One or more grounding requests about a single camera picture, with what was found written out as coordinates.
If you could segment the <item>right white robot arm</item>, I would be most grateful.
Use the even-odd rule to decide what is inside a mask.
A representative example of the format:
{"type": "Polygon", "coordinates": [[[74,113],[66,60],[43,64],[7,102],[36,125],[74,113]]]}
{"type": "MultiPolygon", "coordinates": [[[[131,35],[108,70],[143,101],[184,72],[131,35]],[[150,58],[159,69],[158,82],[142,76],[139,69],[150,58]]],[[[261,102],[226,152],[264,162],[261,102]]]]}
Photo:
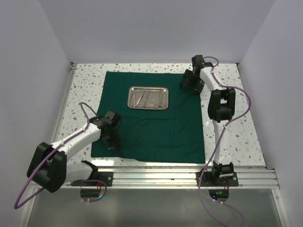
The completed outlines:
{"type": "Polygon", "coordinates": [[[232,120],[235,113],[236,92],[233,88],[225,88],[221,82],[212,75],[206,73],[207,68],[213,68],[211,62],[206,62],[202,55],[192,58],[192,70],[186,70],[179,87],[185,84],[190,86],[195,93],[200,94],[204,87],[210,91],[210,99],[207,108],[208,117],[213,122],[215,135],[215,149],[210,161],[213,162],[211,171],[204,167],[198,174],[199,182],[212,181],[215,185],[223,185],[232,179],[234,166],[229,147],[229,133],[226,124],[232,120]]]}

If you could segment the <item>steel forceps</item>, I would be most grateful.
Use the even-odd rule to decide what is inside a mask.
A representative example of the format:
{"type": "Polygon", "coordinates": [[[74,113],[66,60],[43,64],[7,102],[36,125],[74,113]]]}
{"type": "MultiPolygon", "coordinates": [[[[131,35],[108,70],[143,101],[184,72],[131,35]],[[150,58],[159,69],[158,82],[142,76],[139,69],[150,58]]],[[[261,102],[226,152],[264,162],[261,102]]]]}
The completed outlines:
{"type": "Polygon", "coordinates": [[[145,89],[144,92],[143,92],[143,104],[142,104],[142,109],[144,109],[144,108],[146,107],[149,93],[150,93],[150,90],[149,90],[149,89],[145,89]]]}

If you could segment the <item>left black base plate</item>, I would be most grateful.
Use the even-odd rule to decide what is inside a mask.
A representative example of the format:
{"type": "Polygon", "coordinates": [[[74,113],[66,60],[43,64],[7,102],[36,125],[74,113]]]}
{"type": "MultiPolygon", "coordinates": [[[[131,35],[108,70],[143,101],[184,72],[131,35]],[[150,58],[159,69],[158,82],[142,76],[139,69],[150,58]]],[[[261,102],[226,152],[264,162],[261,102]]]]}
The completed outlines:
{"type": "Polygon", "coordinates": [[[85,186],[107,186],[111,187],[113,182],[113,172],[94,172],[84,180],[85,186]]]}

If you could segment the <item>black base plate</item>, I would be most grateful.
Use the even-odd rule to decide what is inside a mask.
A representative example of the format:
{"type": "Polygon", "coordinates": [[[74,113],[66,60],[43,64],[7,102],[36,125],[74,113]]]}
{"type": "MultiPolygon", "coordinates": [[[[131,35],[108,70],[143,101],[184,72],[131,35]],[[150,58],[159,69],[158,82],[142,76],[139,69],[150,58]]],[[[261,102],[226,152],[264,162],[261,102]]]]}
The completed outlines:
{"type": "Polygon", "coordinates": [[[94,172],[84,180],[85,186],[107,186],[111,187],[113,182],[113,172],[94,172]]]}
{"type": "Polygon", "coordinates": [[[234,172],[232,176],[222,177],[215,179],[211,172],[204,172],[202,180],[200,180],[201,171],[196,172],[196,183],[197,186],[201,187],[237,187],[239,186],[239,181],[237,173],[234,172]]]}

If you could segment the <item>steel tweezers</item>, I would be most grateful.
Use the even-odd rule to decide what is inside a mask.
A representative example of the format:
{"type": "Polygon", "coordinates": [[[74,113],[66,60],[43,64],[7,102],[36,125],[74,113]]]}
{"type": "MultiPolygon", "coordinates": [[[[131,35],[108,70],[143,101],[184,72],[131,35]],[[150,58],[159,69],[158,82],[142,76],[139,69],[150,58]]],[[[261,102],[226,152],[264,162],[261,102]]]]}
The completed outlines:
{"type": "Polygon", "coordinates": [[[139,105],[143,95],[144,95],[143,91],[134,91],[133,92],[133,107],[136,107],[139,105]]]}

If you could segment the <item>green surgical drape cloth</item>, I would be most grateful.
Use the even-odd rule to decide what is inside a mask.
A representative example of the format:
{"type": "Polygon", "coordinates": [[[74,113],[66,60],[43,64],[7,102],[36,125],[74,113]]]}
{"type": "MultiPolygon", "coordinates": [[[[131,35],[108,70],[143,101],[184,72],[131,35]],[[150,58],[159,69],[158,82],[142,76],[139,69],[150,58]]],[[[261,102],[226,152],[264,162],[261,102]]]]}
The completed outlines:
{"type": "Polygon", "coordinates": [[[114,111],[121,116],[118,133],[121,147],[107,149],[103,140],[92,144],[92,157],[120,157],[143,162],[205,162],[200,96],[179,87],[181,74],[107,72],[98,115],[114,111]],[[131,87],[164,87],[169,92],[166,110],[131,109],[131,87]]]}

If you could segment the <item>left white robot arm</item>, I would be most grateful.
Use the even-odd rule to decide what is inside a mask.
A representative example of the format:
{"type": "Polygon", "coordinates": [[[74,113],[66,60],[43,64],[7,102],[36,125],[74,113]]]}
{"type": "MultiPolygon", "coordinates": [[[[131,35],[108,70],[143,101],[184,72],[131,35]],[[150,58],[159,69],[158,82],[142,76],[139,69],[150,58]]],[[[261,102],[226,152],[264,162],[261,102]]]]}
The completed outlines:
{"type": "Polygon", "coordinates": [[[109,150],[119,150],[121,137],[117,125],[121,116],[108,111],[104,116],[90,118],[86,125],[72,135],[52,144],[36,147],[27,171],[27,177],[53,193],[65,183],[79,182],[89,186],[99,183],[98,168],[89,161],[69,164],[69,160],[87,145],[103,140],[109,150]]]}

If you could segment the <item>steel surgical scissors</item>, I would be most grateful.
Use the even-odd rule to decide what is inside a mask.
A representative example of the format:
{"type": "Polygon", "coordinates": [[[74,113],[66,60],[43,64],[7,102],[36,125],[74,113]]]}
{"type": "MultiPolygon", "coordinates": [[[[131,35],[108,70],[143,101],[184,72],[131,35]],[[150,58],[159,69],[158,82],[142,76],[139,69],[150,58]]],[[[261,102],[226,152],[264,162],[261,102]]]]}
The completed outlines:
{"type": "Polygon", "coordinates": [[[154,108],[156,109],[162,109],[162,89],[159,89],[159,98],[158,102],[154,104],[154,108]]]}

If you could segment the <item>aluminium mounting rail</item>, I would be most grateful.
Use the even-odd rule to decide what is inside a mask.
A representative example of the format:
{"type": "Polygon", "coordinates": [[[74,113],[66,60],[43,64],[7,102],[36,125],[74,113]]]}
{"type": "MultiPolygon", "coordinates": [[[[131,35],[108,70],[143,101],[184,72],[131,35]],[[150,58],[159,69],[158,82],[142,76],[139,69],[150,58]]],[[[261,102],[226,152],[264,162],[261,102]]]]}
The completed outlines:
{"type": "MultiPolygon", "coordinates": [[[[107,166],[99,172],[113,174],[112,189],[196,189],[200,166],[107,166]]],[[[235,167],[239,186],[236,189],[278,189],[274,170],[235,167]]]]}

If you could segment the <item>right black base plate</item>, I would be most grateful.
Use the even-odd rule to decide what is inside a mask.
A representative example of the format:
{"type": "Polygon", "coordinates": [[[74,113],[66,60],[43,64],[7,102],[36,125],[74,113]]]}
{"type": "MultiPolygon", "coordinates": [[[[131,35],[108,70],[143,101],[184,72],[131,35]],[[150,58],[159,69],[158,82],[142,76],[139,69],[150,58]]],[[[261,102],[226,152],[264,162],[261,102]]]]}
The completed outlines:
{"type": "Polygon", "coordinates": [[[202,180],[200,180],[201,171],[196,172],[196,183],[197,186],[201,187],[237,187],[239,186],[239,181],[237,173],[234,172],[232,176],[222,177],[215,179],[211,172],[204,172],[202,180]]]}

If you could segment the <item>stainless steel instrument tray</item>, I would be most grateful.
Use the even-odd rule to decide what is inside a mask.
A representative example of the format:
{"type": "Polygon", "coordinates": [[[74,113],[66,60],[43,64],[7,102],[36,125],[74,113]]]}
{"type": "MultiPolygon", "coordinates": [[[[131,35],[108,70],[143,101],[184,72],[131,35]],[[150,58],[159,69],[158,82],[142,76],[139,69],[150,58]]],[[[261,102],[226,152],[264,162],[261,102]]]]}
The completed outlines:
{"type": "Polygon", "coordinates": [[[139,87],[139,86],[133,86],[129,88],[129,93],[128,93],[128,100],[127,100],[127,106],[130,109],[140,109],[140,110],[166,110],[169,107],[169,90],[168,88],[165,87],[139,87]],[[164,109],[156,109],[154,108],[154,104],[158,102],[159,98],[159,89],[164,89],[164,103],[165,107],[164,109]],[[147,104],[144,109],[142,109],[142,104],[143,104],[143,98],[141,99],[140,103],[138,106],[133,107],[133,92],[134,91],[144,91],[145,89],[149,89],[150,93],[148,96],[147,104]]]}

